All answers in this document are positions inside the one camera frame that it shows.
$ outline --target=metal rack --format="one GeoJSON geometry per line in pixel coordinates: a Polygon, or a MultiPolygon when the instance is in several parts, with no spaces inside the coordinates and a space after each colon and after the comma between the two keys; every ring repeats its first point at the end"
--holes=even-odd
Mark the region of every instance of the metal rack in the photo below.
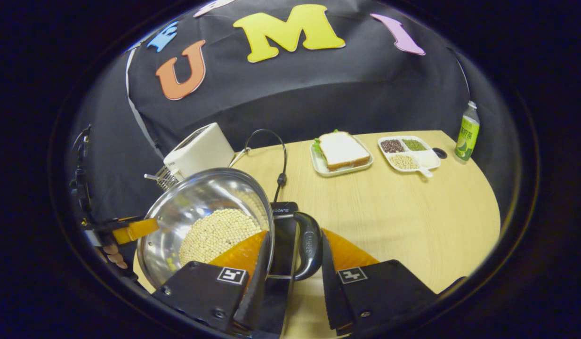
{"type": "Polygon", "coordinates": [[[157,185],[159,185],[164,192],[168,191],[168,189],[178,183],[176,177],[171,175],[171,172],[166,166],[161,167],[157,174],[153,176],[150,174],[144,174],[144,178],[156,181],[157,185]]]}

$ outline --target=wooden table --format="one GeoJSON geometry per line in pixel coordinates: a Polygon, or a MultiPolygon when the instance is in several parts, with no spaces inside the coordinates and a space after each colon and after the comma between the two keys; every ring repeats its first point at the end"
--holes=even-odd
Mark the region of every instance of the wooden table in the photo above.
{"type": "MultiPolygon", "coordinates": [[[[288,182],[278,201],[299,210],[325,229],[344,236],[380,261],[397,259],[439,293],[471,274],[495,246],[500,212],[484,174],[471,159],[458,163],[456,142],[442,131],[357,135],[374,156],[363,171],[324,178],[310,157],[313,141],[287,144],[288,182]],[[414,135],[448,153],[433,177],[394,170],[379,150],[380,137],[414,135]]],[[[273,201],[282,171],[282,146],[251,150],[234,168],[253,176],[273,201]]],[[[146,280],[134,262],[140,282],[146,280]]],[[[285,338],[335,338],[329,329],[321,272],[296,282],[290,297],[285,338]]]]}

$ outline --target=green tea bottle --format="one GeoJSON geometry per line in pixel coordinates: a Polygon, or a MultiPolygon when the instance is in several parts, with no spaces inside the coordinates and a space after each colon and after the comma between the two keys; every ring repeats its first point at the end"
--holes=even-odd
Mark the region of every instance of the green tea bottle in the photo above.
{"type": "Polygon", "coordinates": [[[471,154],[473,154],[479,125],[477,105],[473,101],[469,101],[468,108],[462,116],[462,126],[460,127],[456,150],[454,151],[460,160],[467,161],[470,159],[471,154]]]}

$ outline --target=beans in pot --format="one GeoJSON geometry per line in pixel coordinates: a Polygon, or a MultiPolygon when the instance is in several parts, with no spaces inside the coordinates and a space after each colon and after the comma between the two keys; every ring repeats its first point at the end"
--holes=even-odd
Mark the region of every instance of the beans in pot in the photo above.
{"type": "Polygon", "coordinates": [[[191,226],[181,242],[179,261],[182,265],[192,260],[211,262],[239,242],[261,231],[254,217],[242,210],[216,210],[191,226]]]}
{"type": "Polygon", "coordinates": [[[405,152],[402,144],[400,144],[400,141],[398,140],[385,140],[380,143],[380,146],[383,148],[385,153],[405,152]]]}

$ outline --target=white plate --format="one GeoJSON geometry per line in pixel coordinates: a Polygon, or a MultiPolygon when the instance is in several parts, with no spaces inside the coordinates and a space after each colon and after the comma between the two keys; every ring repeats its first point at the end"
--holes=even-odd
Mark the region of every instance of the white plate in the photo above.
{"type": "Polygon", "coordinates": [[[368,154],[370,154],[370,160],[368,160],[368,163],[366,165],[362,165],[362,166],[358,166],[358,167],[349,167],[349,166],[348,167],[341,167],[336,171],[330,171],[328,169],[328,167],[326,166],[326,159],[324,158],[322,153],[316,152],[314,150],[314,144],[315,144],[315,142],[314,142],[313,144],[311,144],[309,146],[309,151],[312,154],[312,163],[314,164],[314,169],[316,170],[316,172],[318,172],[318,174],[323,176],[323,177],[333,177],[333,176],[339,176],[339,175],[345,174],[345,173],[361,171],[363,169],[365,170],[366,168],[370,167],[372,165],[372,163],[374,162],[374,157],[372,156],[372,153],[370,153],[370,150],[368,150],[366,145],[362,144],[360,139],[357,139],[357,137],[353,137],[353,138],[355,139],[355,141],[357,141],[358,144],[360,144],[366,150],[366,152],[368,152],[368,154]]]}
{"type": "Polygon", "coordinates": [[[387,159],[387,162],[389,162],[389,164],[399,172],[420,172],[424,176],[430,178],[433,176],[433,173],[431,173],[429,170],[441,166],[441,160],[439,160],[439,157],[437,156],[435,151],[433,151],[432,148],[430,148],[430,146],[422,139],[420,139],[419,137],[414,137],[413,135],[404,135],[400,137],[381,137],[379,139],[379,149],[383,153],[383,156],[385,156],[385,159],[387,159]],[[426,148],[426,150],[412,151],[405,145],[402,139],[418,141],[422,144],[422,146],[424,146],[424,148],[426,148]],[[381,145],[381,142],[385,140],[398,140],[400,144],[402,144],[402,147],[404,148],[405,152],[386,153],[383,150],[383,146],[381,145]],[[418,168],[411,170],[399,168],[393,165],[389,158],[399,154],[411,157],[414,163],[418,166],[418,168]]]}

